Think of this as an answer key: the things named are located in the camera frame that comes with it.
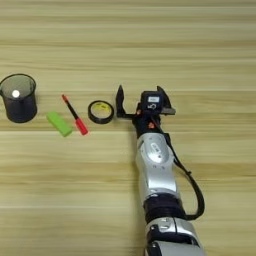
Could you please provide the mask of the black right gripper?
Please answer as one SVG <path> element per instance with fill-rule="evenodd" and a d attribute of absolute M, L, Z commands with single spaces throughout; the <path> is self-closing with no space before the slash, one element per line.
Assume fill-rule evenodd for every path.
<path fill-rule="evenodd" d="M 133 114 L 127 114 L 123 107 L 124 91 L 122 85 L 119 85 L 116 94 L 116 110 L 117 117 L 123 119 L 129 119 L 135 127 L 137 137 L 146 133 L 160 133 L 163 134 L 161 128 L 161 115 L 175 115 L 176 110 L 172 108 L 170 99 L 164 89 L 157 86 L 157 91 L 161 93 L 163 97 L 164 109 L 159 112 L 156 110 L 147 111 L 138 108 Z"/>

